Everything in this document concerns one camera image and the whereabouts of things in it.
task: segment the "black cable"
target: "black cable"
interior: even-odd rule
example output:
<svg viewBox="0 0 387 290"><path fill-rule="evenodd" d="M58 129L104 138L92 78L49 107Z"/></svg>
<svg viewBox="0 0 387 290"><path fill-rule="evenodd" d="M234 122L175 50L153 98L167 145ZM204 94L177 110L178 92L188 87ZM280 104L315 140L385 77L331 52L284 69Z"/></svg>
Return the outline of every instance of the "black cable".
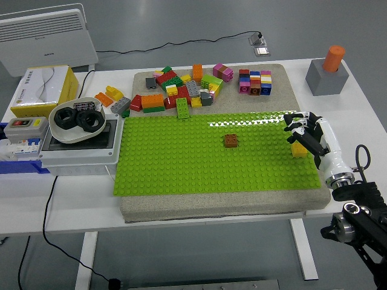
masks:
<svg viewBox="0 0 387 290"><path fill-rule="evenodd" d="M31 239L31 236L28 236L27 244L25 245L25 249L24 249L23 258L22 258L22 260L21 260L21 262L20 262L20 266L19 266L19 272L18 272L18 284L19 284L19 289L20 289L20 290L23 290L22 284L21 284L21 282L20 282L20 273L21 273L21 271L22 271L22 266L23 266L25 254L27 253L28 245L30 244L30 239Z"/></svg>
<svg viewBox="0 0 387 290"><path fill-rule="evenodd" d="M81 87L81 89L80 89L80 93L79 93L79 96L78 96L78 98L80 98L80 95L82 95L82 92L83 92L83 87L85 86L85 82L86 82L86 79L87 79L87 77L89 76L89 74L91 73L91 72L93 72L93 71L95 71L94 69L92 69L91 71L89 71L88 73L87 73L87 75L85 76L85 78L83 79L83 83L82 83L82 87Z"/></svg>
<svg viewBox="0 0 387 290"><path fill-rule="evenodd" d="M159 48L163 48L163 47L165 47L165 46L168 45L168 44L171 44L171 45L182 45L182 44L188 44L189 42L217 42L218 40L221 40L221 39L231 38L231 37L239 36L239 35L242 35L242 34L245 34L245 33L255 33L255 32L258 32L258 33L259 33L259 38L262 37L262 33L259 32L259 31L245 31L245 32L237 33L237 34L230 35L230 36L223 36L223 37L220 37L220 38L218 38L218 39L216 39L216 40L211 40L211 39L197 39L197 40L187 40L187 41L180 42L180 43L167 42L167 43L164 44L164 45L161 45L161 46L155 47L155 48L150 48L150 49L148 49L148 50L129 50L129 51L125 51L125 52L116 51L116 50L103 50L103 51L97 51L97 52L98 52L98 53L119 53L119 54L126 54L126 53L147 53L148 51L152 51L152 50L157 50L157 49L159 49Z"/></svg>
<svg viewBox="0 0 387 290"><path fill-rule="evenodd" d="M43 238L45 239L45 241L47 242L47 244L53 246L54 248L57 248L57 249L60 250L62 253L64 253L64 255L66 255L67 257L69 257L69 258L71 258L71 259L77 261L78 263L80 263L80 264L81 264L82 266L84 266L85 268L91 270L95 275L101 276L102 278L104 278L106 281L109 282L109 280L108 280L104 275L95 272L95 270L93 270L93 269L90 268L89 266L86 266L85 264L83 264L79 259L77 259L77 258L75 258L75 257L73 257L73 256L71 256L71 255L69 255L69 254L67 254L67 253L65 252L65 250L63 250L61 247L59 247L59 246L57 246L57 245L51 243L51 242L47 239L47 237L46 237L46 231L45 231L45 224L46 224L46 218L47 218L48 204L50 203L51 197L52 197L52 195L53 195L54 187L55 187L55 183L56 183L56 180L57 180L57 179L58 179L58 176L55 176L55 180L54 180L53 186L52 186L52 188L51 188L50 197L48 198L48 201L47 201L47 204L46 204L46 208L45 208L45 211L44 211L43 229L42 229L42 231L43 231Z"/></svg>
<svg viewBox="0 0 387 290"><path fill-rule="evenodd" d="M8 240L9 237L5 237L3 238L3 240L0 240L0 246L3 245L5 243L6 240Z"/></svg>
<svg viewBox="0 0 387 290"><path fill-rule="evenodd" d="M365 153L367 154L367 164L366 166L362 167L360 165L360 160L359 160L359 150L360 148L363 148L365 150ZM355 152L355 159L356 159L356 166L357 166L357 169L360 173L360 176L362 177L362 181L363 182L367 182L367 179L365 178L365 175L364 175L364 170L366 170L369 165L371 164L371 154L369 153L369 150L368 148L363 145L363 144L360 144L360 145L357 145L356 147L356 152Z"/></svg>

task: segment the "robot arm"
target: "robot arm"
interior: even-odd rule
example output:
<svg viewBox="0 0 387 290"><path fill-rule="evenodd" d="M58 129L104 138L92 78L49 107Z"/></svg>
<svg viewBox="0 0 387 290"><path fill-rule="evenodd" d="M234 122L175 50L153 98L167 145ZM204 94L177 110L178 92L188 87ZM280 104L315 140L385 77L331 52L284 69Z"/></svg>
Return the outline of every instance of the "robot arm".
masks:
<svg viewBox="0 0 387 290"><path fill-rule="evenodd" d="M311 112L298 112L285 114L284 120L285 131L292 133L287 141L297 140L314 155L314 163L323 171L327 187L333 189L334 200L355 202L347 202L342 212L333 214L331 225L321 229L322 237L352 246L374 275L377 289L387 290L387 205L376 184L365 180L358 161L363 181L354 182L353 171L342 160L339 143L326 119ZM364 245L381 255L382 261L374 263Z"/></svg>

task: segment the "gray floor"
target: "gray floor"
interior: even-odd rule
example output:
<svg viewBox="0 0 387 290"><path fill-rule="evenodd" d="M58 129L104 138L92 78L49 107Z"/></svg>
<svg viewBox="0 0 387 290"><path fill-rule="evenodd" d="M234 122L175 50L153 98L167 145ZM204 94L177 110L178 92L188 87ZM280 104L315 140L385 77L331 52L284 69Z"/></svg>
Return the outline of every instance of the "gray floor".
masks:
<svg viewBox="0 0 387 290"><path fill-rule="evenodd" d="M0 0L0 13L71 2ZM96 50L148 49L168 41L216 39L259 30L272 53L264 59L255 57L247 34L149 53L100 53L97 70L325 57L330 45L342 45L346 63L387 128L386 1L82 2ZM0 116L18 81L0 65ZM107 277L120 278L131 287L258 277L278 279L281 289L374 289L370 273L353 249L321 238L319 230L329 223L330 217L305 220L319 281L302 280L287 221L100 233L94 265ZM51 238L79 256L81 234ZM0 246L0 289L17 289L26 240L11 237ZM44 244L41 237L32 238L25 262L24 289L74 288L78 265ZM91 289L106 288L101 278L92 277Z"/></svg>

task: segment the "green baseplate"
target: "green baseplate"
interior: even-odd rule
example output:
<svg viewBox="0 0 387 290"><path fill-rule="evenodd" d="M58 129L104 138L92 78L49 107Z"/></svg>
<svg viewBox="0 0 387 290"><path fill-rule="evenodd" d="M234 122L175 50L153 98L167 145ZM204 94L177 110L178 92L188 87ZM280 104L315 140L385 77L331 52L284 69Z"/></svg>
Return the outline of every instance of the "green baseplate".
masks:
<svg viewBox="0 0 387 290"><path fill-rule="evenodd" d="M127 118L114 195L319 188L313 156L291 154L284 113ZM237 148L224 147L225 134Z"/></svg>

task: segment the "white heater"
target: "white heater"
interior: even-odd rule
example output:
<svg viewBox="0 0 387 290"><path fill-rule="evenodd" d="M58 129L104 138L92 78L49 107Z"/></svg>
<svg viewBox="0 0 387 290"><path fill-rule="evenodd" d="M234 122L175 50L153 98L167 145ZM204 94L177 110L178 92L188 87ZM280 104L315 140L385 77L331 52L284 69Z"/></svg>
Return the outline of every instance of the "white heater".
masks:
<svg viewBox="0 0 387 290"><path fill-rule="evenodd" d="M0 15L0 61L11 76L23 76L27 68L36 66L75 67L98 62L80 9L19 16L36 10L41 9Z"/></svg>

